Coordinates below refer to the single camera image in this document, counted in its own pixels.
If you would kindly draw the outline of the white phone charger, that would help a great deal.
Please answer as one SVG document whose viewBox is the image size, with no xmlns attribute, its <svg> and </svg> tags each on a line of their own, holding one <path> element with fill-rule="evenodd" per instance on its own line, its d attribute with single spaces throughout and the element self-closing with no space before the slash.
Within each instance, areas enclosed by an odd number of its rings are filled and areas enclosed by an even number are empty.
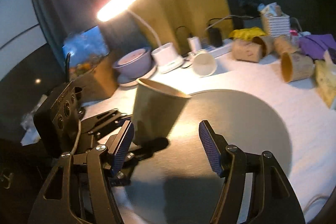
<svg viewBox="0 0 336 224">
<path fill-rule="evenodd" d="M 202 45 L 201 45 L 201 41 L 200 41 L 199 37 L 197 37 L 197 36 L 189 37 L 187 39 L 187 41 L 189 43 L 189 47 L 190 47 L 192 53 L 196 53 L 196 52 L 202 50 Z"/>
</svg>

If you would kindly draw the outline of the printed brown cup left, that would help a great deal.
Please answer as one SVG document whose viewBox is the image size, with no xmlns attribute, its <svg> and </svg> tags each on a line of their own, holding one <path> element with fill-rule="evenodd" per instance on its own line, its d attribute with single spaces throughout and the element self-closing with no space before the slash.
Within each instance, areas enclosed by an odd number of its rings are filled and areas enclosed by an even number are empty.
<svg viewBox="0 0 336 224">
<path fill-rule="evenodd" d="M 236 60 L 259 63 L 262 47 L 257 43 L 236 39 L 232 44 L 232 54 Z"/>
</svg>

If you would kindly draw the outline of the yellow tissue box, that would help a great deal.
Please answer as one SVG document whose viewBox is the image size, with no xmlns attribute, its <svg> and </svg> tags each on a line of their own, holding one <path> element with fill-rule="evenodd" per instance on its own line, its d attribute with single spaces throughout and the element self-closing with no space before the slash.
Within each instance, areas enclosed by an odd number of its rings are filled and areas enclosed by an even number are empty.
<svg viewBox="0 0 336 224">
<path fill-rule="evenodd" d="M 335 49 L 329 48 L 315 61 L 317 90 L 327 107 L 335 110 Z"/>
</svg>

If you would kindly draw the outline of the white plastic basket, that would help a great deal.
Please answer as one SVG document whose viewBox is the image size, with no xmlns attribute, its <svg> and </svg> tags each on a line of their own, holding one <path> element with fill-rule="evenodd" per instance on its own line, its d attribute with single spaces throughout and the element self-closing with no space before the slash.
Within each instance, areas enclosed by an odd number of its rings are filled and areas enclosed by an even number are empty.
<svg viewBox="0 0 336 224">
<path fill-rule="evenodd" d="M 268 36 L 274 38 L 281 35 L 290 35 L 290 16 L 282 14 L 281 16 L 261 15 L 262 28 Z"/>
</svg>

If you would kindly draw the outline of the white power strip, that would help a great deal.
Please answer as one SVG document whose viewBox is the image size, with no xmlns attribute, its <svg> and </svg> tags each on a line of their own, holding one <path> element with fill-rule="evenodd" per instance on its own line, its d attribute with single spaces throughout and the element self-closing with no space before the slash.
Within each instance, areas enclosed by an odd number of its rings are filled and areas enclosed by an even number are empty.
<svg viewBox="0 0 336 224">
<path fill-rule="evenodd" d="M 217 58 L 221 55 L 227 54 L 232 50 L 232 39 L 224 39 L 223 40 L 223 46 L 221 47 L 214 47 L 212 45 L 208 45 L 206 41 L 204 40 L 202 45 L 202 50 L 207 51 L 210 53 L 214 58 Z M 196 53 L 192 53 L 191 51 L 187 53 L 188 55 L 196 55 Z"/>
</svg>

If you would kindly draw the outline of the printed brown cup front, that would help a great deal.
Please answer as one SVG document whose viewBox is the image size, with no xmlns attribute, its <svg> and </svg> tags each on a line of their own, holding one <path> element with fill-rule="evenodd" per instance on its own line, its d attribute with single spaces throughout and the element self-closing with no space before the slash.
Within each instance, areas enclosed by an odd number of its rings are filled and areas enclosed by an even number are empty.
<svg viewBox="0 0 336 224">
<path fill-rule="evenodd" d="M 281 55 L 281 75 L 286 83 L 310 78 L 314 62 L 306 55 L 285 52 Z"/>
</svg>

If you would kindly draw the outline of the black power adapter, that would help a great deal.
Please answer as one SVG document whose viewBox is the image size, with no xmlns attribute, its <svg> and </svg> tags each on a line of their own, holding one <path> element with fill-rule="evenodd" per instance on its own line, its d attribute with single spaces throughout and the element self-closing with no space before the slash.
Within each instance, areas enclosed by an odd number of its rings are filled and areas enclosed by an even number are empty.
<svg viewBox="0 0 336 224">
<path fill-rule="evenodd" d="M 208 29 L 209 43 L 214 47 L 223 46 L 223 39 L 221 30 L 219 28 L 211 27 Z"/>
</svg>

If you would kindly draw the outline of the purple cloth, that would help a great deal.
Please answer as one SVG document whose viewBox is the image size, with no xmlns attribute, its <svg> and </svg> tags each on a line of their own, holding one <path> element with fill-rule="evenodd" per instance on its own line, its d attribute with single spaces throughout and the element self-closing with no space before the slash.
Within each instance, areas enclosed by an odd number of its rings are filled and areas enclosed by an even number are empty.
<svg viewBox="0 0 336 224">
<path fill-rule="evenodd" d="M 324 53 L 335 49 L 336 43 L 331 34 L 311 34 L 298 40 L 299 47 L 304 55 L 312 59 L 323 59 Z"/>
</svg>

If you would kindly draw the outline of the white paper cup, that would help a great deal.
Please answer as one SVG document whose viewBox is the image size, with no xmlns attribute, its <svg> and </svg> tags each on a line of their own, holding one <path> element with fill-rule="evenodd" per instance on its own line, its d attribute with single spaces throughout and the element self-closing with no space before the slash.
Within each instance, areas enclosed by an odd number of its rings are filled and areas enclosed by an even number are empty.
<svg viewBox="0 0 336 224">
<path fill-rule="evenodd" d="M 192 70 L 200 77 L 208 77 L 213 75 L 217 69 L 215 58 L 205 50 L 196 53 L 193 59 Z"/>
</svg>

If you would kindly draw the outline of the plain brown paper cup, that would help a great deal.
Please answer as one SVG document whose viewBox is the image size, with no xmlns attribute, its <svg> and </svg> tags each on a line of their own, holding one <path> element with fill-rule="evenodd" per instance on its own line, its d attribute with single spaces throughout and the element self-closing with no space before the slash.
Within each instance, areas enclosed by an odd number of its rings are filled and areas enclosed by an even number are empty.
<svg viewBox="0 0 336 224">
<path fill-rule="evenodd" d="M 137 83 L 131 118 L 133 143 L 144 145 L 168 136 L 191 96 L 150 79 L 139 78 Z"/>
</svg>

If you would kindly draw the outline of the white lace tablecloth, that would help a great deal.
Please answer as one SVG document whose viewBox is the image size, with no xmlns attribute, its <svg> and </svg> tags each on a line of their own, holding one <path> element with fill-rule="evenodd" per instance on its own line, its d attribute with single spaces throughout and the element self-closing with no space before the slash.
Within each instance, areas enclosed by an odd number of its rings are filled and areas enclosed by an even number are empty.
<svg viewBox="0 0 336 224">
<path fill-rule="evenodd" d="M 113 195 L 123 223 L 208 223 L 223 180 L 211 170 L 198 136 L 203 119 L 228 143 L 260 154 L 268 150 L 293 187 L 307 223 L 335 212 L 335 111 L 313 79 L 285 83 L 273 55 L 260 63 L 218 59 L 217 72 L 201 78 L 190 69 L 154 80 L 193 97 L 169 134 L 169 145 L 143 160 L 131 184 Z"/>
</svg>

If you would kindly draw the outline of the round grey mat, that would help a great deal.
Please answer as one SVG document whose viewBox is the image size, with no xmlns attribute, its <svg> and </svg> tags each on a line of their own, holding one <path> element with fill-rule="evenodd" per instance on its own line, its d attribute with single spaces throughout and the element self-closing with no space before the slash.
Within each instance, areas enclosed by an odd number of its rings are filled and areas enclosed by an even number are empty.
<svg viewBox="0 0 336 224">
<path fill-rule="evenodd" d="M 236 90 L 193 94 L 168 137 L 141 160 L 126 187 L 134 212 L 149 223 L 208 223 L 221 195 L 219 177 L 232 157 L 228 146 L 270 151 L 290 174 L 292 145 L 280 115 L 266 102 Z"/>
</svg>

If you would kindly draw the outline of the printed brown cup right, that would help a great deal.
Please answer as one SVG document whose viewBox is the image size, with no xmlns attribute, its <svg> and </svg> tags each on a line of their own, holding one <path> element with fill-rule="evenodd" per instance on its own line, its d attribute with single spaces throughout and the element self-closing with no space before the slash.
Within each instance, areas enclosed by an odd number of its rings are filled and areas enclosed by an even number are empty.
<svg viewBox="0 0 336 224">
<path fill-rule="evenodd" d="M 295 53 L 299 51 L 299 48 L 291 43 L 290 37 L 284 34 L 274 39 L 274 49 L 279 56 L 283 53 Z"/>
</svg>

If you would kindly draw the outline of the purple bowl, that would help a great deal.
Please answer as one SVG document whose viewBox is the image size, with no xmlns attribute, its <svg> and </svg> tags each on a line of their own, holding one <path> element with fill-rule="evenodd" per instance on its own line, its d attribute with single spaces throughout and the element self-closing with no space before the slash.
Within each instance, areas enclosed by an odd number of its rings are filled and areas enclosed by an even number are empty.
<svg viewBox="0 0 336 224">
<path fill-rule="evenodd" d="M 113 64 L 119 74 L 136 79 L 146 74 L 152 64 L 151 48 L 142 47 L 123 56 Z"/>
</svg>

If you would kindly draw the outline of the printed brown cup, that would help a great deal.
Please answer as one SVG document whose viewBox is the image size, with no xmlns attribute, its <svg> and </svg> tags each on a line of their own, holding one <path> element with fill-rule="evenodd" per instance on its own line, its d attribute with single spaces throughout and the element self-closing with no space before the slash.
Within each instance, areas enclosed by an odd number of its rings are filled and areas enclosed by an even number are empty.
<svg viewBox="0 0 336 224">
<path fill-rule="evenodd" d="M 279 56 L 283 53 L 295 53 L 299 51 L 299 48 L 291 43 L 290 37 L 284 34 L 274 39 L 274 49 Z"/>
<path fill-rule="evenodd" d="M 236 60 L 259 63 L 262 47 L 257 43 L 236 39 L 232 44 L 232 54 Z"/>
<path fill-rule="evenodd" d="M 306 55 L 285 52 L 281 55 L 281 75 L 286 83 L 310 78 L 314 62 Z"/>
</svg>

